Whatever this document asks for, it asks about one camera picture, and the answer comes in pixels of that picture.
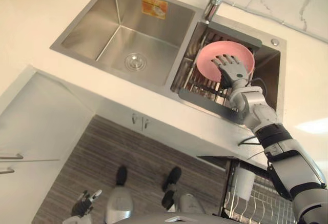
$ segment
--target black cable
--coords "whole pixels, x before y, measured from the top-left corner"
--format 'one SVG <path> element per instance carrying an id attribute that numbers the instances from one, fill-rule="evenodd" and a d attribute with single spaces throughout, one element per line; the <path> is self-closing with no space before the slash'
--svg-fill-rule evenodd
<path id="1" fill-rule="evenodd" d="M 242 140 L 241 142 L 238 143 L 237 146 L 240 146 L 240 145 L 261 145 L 260 143 L 245 143 L 246 141 L 248 141 L 250 139 L 253 139 L 253 138 L 256 138 L 256 136 L 252 136 L 252 137 L 249 137 L 249 138 L 246 138 L 246 139 Z"/>
<path id="2" fill-rule="evenodd" d="M 267 93 L 268 93 L 268 89 L 267 89 L 267 86 L 266 86 L 266 84 L 265 84 L 265 82 L 264 82 L 263 79 L 257 77 L 257 78 L 252 79 L 249 83 L 253 83 L 253 82 L 257 81 L 257 80 L 260 81 L 260 82 L 262 83 L 262 85 L 263 85 L 263 90 L 264 90 L 264 94 L 263 94 L 263 96 L 266 98 L 266 97 L 267 97 Z"/>

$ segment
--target robot forearm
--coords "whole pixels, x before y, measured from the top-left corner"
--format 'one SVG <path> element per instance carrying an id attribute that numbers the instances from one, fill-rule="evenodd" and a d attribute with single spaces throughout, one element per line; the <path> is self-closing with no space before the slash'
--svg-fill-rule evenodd
<path id="1" fill-rule="evenodd" d="M 267 105 L 259 87 L 239 87 L 230 95 L 230 104 L 244 117 L 264 148 L 275 188 L 293 201 L 297 220 L 328 223 L 326 180 L 300 143 L 293 139 Z"/>

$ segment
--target drawer handle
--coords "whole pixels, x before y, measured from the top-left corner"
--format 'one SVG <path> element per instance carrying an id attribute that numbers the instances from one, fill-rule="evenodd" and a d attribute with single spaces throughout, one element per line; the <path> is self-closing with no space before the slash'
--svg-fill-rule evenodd
<path id="1" fill-rule="evenodd" d="M 150 121 L 148 119 L 146 119 L 146 121 L 145 121 L 145 129 L 147 129 L 149 123 L 150 123 Z"/>
<path id="2" fill-rule="evenodd" d="M 137 115 L 136 114 L 132 114 L 132 123 L 135 124 L 137 121 Z"/>
<path id="3" fill-rule="evenodd" d="M 0 159 L 2 159 L 2 160 L 6 160 L 6 159 L 21 160 L 21 159 L 24 159 L 24 157 L 22 155 L 20 155 L 19 153 L 17 153 L 16 156 L 0 156 Z"/>
<path id="4" fill-rule="evenodd" d="M 0 174 L 12 174 L 12 173 L 15 173 L 15 170 L 11 168 L 7 168 L 6 171 L 0 171 Z"/>

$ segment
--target cabinet door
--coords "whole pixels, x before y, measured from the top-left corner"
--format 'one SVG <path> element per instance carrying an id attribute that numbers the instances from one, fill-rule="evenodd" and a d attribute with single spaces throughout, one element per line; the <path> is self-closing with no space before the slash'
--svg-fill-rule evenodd
<path id="1" fill-rule="evenodd" d="M 60 159 L 93 113 L 62 84 L 35 74 L 0 115 L 0 162 Z"/>
<path id="2" fill-rule="evenodd" d="M 96 114 L 135 132 L 142 131 L 142 115 L 140 113 L 109 99 L 102 101 Z"/>
<path id="3" fill-rule="evenodd" d="M 191 156 L 228 155 L 219 146 L 145 115 L 142 132 L 149 138 Z"/>
<path id="4" fill-rule="evenodd" d="M 0 162 L 0 223 L 31 223 L 61 167 L 59 161 Z"/>

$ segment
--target drain strainer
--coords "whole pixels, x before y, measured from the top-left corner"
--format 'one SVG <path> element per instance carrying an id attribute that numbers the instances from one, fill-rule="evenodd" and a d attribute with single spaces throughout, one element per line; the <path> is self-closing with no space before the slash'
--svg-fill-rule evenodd
<path id="1" fill-rule="evenodd" d="M 146 67 L 146 58 L 139 53 L 129 54 L 125 58 L 125 66 L 131 71 L 141 71 Z"/>

